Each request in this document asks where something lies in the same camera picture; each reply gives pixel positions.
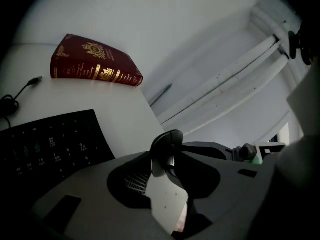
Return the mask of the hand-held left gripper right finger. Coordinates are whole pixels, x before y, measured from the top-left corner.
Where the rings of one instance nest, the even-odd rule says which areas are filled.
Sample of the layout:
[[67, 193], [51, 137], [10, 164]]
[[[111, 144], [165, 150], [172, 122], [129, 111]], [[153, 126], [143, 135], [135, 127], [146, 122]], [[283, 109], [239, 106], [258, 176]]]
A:
[[245, 240], [268, 195], [279, 153], [262, 164], [231, 160], [221, 144], [176, 147], [172, 181], [188, 194], [187, 215], [177, 240]]

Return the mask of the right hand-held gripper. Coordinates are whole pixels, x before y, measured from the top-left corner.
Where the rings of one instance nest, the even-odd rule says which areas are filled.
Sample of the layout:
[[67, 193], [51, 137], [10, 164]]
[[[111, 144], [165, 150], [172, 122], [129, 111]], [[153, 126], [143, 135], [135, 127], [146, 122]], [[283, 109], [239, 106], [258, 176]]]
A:
[[261, 165], [267, 156], [280, 153], [286, 146], [282, 142], [256, 142], [226, 149], [226, 152], [231, 155], [232, 161]]

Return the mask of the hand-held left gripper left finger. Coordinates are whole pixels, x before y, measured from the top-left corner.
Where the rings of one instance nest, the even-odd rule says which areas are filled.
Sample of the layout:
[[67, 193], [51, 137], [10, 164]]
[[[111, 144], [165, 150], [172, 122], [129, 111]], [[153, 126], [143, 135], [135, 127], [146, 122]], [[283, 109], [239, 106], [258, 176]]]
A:
[[150, 171], [148, 152], [81, 169], [39, 198], [32, 211], [59, 240], [169, 240], [151, 199], [138, 192]]

